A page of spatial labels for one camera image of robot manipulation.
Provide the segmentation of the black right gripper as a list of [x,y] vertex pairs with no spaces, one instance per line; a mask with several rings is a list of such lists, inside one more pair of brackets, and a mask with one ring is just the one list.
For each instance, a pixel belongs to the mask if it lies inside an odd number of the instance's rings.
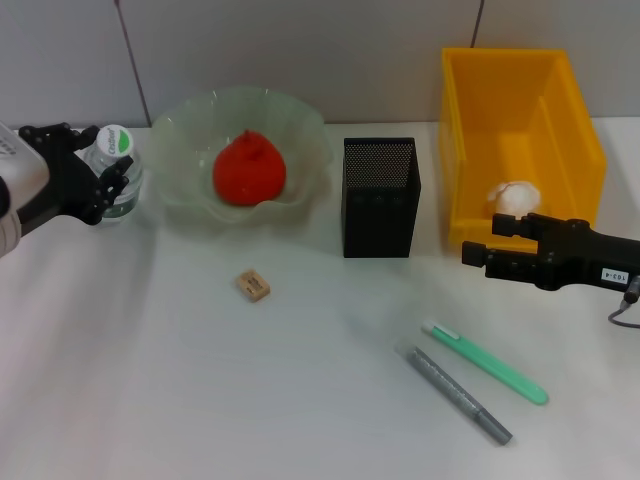
[[487,278],[534,282],[547,291],[578,284],[623,292],[640,277],[640,241],[596,232],[585,220],[496,213],[492,234],[537,241],[538,249],[536,256],[464,241],[462,263],[484,268]]

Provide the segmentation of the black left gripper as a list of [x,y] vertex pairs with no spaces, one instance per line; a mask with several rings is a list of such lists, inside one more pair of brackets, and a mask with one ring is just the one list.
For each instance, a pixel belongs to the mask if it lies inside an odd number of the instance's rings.
[[93,159],[93,171],[71,151],[91,146],[100,128],[91,125],[82,130],[68,123],[46,126],[25,125],[19,137],[44,158],[49,180],[44,188],[18,210],[23,233],[31,233],[56,216],[76,218],[89,226],[100,223],[100,185],[104,187],[109,207],[104,217],[125,217],[135,207],[135,160],[122,158]]

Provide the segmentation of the clear green-label water bottle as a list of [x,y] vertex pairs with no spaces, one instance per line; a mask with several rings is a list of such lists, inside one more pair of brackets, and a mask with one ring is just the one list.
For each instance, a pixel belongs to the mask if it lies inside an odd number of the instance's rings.
[[120,221],[136,207],[143,179],[141,161],[131,132],[115,124],[101,128],[95,142],[84,154],[85,163],[96,176],[100,176],[108,167],[125,156],[129,156],[133,161],[125,172],[129,183],[115,199],[114,204],[105,211],[103,215],[105,222]]

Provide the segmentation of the white paper ball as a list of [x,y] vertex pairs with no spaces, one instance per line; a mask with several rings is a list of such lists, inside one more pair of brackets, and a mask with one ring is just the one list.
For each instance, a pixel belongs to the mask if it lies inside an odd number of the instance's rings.
[[497,185],[487,196],[495,213],[522,217],[536,212],[542,205],[539,189],[528,181],[511,181]]

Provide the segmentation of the mint green pen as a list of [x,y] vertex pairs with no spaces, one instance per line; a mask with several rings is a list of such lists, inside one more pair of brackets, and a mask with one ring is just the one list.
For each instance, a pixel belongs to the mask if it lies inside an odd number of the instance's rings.
[[549,396],[542,387],[466,337],[430,320],[423,322],[421,330],[534,405],[548,403]]

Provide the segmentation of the orange fruit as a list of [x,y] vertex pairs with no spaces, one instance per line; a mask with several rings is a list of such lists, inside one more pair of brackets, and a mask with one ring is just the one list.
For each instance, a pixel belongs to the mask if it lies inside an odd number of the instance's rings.
[[261,133],[245,130],[217,156],[213,187],[225,202],[255,206],[284,189],[287,168],[276,147]]

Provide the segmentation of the translucent wavy glass fruit plate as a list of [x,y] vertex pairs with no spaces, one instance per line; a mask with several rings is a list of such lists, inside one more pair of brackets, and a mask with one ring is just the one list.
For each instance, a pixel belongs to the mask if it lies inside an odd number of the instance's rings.
[[[216,157],[247,131],[283,157],[284,188],[255,206],[233,206],[213,185]],[[289,95],[231,87],[189,99],[156,119],[142,161],[167,208],[218,224],[278,221],[304,209],[333,159],[321,114]]]

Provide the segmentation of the black mesh pen holder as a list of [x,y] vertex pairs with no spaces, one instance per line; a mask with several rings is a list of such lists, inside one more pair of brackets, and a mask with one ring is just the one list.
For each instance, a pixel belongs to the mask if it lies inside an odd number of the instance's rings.
[[415,140],[344,140],[341,227],[346,258],[407,258],[421,179]]

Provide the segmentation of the grey marker pen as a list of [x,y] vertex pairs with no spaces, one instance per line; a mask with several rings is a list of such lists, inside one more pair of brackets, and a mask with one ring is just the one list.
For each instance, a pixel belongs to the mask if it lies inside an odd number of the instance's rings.
[[512,433],[423,350],[411,343],[399,342],[396,352],[498,445],[505,446],[512,440]]

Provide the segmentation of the small tan eraser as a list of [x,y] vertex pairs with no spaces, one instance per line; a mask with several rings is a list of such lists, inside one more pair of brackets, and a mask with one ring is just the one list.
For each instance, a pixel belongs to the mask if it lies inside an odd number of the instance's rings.
[[235,284],[251,302],[260,301],[271,293],[269,283],[254,269],[241,273],[235,279]]

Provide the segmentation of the yellow plastic storage bin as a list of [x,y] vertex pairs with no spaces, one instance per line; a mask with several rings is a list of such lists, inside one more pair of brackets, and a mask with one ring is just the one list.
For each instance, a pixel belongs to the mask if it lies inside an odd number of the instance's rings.
[[445,48],[438,126],[443,235],[534,252],[501,237],[491,220],[498,187],[528,182],[536,212],[595,223],[607,160],[567,54],[562,50]]

